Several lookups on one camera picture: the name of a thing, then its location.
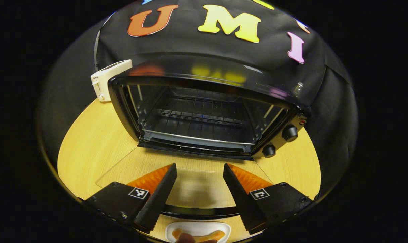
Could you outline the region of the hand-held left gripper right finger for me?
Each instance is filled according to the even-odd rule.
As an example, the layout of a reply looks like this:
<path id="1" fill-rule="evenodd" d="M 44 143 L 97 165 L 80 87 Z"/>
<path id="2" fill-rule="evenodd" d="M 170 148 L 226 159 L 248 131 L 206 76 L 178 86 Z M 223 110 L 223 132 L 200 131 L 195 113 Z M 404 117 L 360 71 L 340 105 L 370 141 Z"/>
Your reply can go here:
<path id="1" fill-rule="evenodd" d="M 250 234 L 292 220 L 313 205 L 312 199 L 288 183 L 269 183 L 229 163 L 224 164 L 223 178 Z"/>

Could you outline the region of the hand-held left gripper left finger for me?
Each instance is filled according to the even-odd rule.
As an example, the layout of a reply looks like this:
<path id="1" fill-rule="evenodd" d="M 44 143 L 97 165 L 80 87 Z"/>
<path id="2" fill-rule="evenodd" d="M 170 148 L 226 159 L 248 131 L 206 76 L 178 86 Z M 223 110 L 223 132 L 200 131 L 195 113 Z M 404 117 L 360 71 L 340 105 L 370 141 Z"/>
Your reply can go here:
<path id="1" fill-rule="evenodd" d="M 84 200 L 84 206 L 127 228 L 150 233 L 177 179 L 175 163 L 123 184 L 111 182 Z"/>

